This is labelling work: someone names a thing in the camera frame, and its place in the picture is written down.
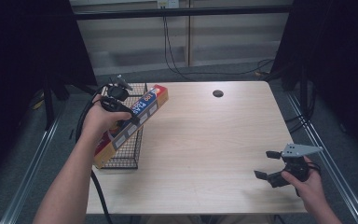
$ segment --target table surface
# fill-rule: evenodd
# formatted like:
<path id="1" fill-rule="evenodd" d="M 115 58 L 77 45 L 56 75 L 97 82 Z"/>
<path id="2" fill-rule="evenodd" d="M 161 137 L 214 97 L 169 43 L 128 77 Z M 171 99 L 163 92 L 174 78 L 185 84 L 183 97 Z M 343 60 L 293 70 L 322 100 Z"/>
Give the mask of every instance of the table surface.
<path id="1" fill-rule="evenodd" d="M 266 157 L 292 142 L 269 84 L 158 83 L 170 99 L 144 126 L 139 169 L 97 170 L 111 214 L 305 213 L 292 186 L 273 189 L 254 170 L 278 172 Z M 213 96 L 220 90 L 223 97 Z M 88 214 L 103 209 L 91 181 Z"/>

